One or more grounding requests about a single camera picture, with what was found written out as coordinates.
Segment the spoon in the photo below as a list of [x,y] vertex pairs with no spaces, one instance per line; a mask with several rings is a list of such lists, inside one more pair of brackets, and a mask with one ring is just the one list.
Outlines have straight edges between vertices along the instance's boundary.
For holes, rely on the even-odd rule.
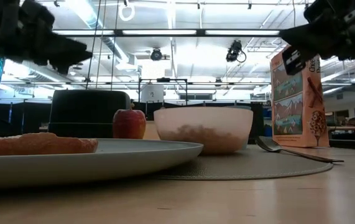
[[328,158],[324,158],[324,157],[313,156],[313,155],[304,154],[301,152],[292,151],[289,149],[282,149],[282,147],[278,143],[273,141],[271,138],[267,138],[267,137],[263,137],[263,136],[256,137],[256,144],[268,152],[285,151],[285,152],[289,152],[289,153],[292,153],[292,154],[295,154],[298,156],[302,156],[307,159],[312,159],[312,160],[318,161],[318,162],[327,162],[327,163],[344,162],[344,160],[341,160],[341,159],[328,159]]

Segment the red apple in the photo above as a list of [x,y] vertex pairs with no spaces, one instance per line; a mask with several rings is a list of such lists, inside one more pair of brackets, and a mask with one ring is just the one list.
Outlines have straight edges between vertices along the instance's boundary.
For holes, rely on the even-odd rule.
[[141,110],[118,110],[113,120],[113,137],[142,139],[145,124],[145,115]]

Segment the plate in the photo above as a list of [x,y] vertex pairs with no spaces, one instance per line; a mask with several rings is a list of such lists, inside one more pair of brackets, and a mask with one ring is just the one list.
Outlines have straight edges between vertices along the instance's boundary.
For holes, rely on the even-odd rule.
[[0,156],[0,188],[71,184],[148,174],[188,162],[203,145],[99,139],[95,153]]

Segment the gray placemat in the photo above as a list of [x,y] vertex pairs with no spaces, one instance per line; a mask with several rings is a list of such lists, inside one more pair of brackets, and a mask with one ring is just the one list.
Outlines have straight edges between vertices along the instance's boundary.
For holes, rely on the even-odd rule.
[[172,180],[251,180],[295,177],[332,169],[333,164],[266,152],[250,146],[228,156],[200,156],[155,176]]

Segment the white bowl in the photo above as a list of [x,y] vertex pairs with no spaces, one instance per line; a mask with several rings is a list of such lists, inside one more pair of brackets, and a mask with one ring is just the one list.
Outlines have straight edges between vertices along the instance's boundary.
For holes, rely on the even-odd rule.
[[161,140],[201,143],[202,154],[228,154],[247,143],[253,112],[210,106],[169,108],[155,111],[154,119]]

